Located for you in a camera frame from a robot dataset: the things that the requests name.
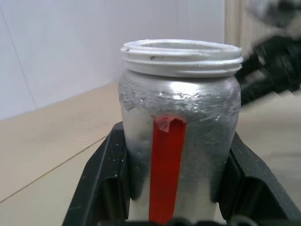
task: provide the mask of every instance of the beige table surface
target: beige table surface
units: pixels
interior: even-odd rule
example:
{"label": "beige table surface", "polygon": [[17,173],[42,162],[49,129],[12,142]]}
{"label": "beige table surface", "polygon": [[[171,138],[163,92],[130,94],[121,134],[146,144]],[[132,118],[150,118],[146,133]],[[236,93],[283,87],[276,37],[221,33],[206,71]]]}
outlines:
{"label": "beige table surface", "polygon": [[[0,121],[0,225],[61,225],[87,160],[120,120],[112,84]],[[301,98],[245,108],[237,131],[301,208]]]}

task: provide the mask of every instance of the blurry black object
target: blurry black object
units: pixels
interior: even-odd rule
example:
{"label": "blurry black object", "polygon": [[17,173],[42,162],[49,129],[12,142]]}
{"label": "blurry black object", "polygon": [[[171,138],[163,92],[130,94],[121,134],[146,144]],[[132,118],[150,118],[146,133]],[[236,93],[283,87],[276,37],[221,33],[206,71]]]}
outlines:
{"label": "blurry black object", "polygon": [[255,45],[235,76],[241,86],[241,105],[271,92],[299,90],[301,40],[274,36]]}
{"label": "blurry black object", "polygon": [[[152,222],[124,222],[129,201],[127,148],[120,122],[87,162],[63,226],[158,226]],[[301,226],[298,208],[264,161],[237,134],[216,201],[228,225]],[[173,219],[167,226],[191,224],[184,219]]]}

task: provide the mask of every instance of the red tape strip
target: red tape strip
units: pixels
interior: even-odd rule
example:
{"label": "red tape strip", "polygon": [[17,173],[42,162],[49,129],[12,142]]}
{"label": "red tape strip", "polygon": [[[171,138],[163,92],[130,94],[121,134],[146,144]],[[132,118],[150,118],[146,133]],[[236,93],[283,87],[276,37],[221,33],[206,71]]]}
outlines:
{"label": "red tape strip", "polygon": [[185,131],[184,119],[154,120],[149,221],[165,224],[173,218]]}

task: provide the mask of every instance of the black plastic holder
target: black plastic holder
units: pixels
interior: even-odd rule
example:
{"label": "black plastic holder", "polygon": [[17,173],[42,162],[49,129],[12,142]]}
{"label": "black plastic holder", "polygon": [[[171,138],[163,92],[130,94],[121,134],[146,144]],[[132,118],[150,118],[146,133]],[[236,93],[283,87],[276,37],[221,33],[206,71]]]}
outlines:
{"label": "black plastic holder", "polygon": [[[124,222],[128,218],[129,201],[127,148],[120,122],[87,162],[63,226],[156,225]],[[232,142],[217,202],[228,222],[239,215],[265,226],[301,225],[299,209],[265,162],[242,142],[238,134]],[[173,220],[168,225],[189,225],[183,221]],[[214,222],[198,224],[219,225]]]}

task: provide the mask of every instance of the silver jar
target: silver jar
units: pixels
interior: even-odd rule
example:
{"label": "silver jar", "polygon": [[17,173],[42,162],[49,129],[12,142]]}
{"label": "silver jar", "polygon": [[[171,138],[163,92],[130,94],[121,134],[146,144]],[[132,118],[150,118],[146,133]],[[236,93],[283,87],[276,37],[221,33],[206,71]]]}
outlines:
{"label": "silver jar", "polygon": [[154,117],[186,120],[174,217],[213,219],[240,111],[240,49],[202,41],[143,40],[121,49],[119,100],[129,156],[130,218],[148,220]]}

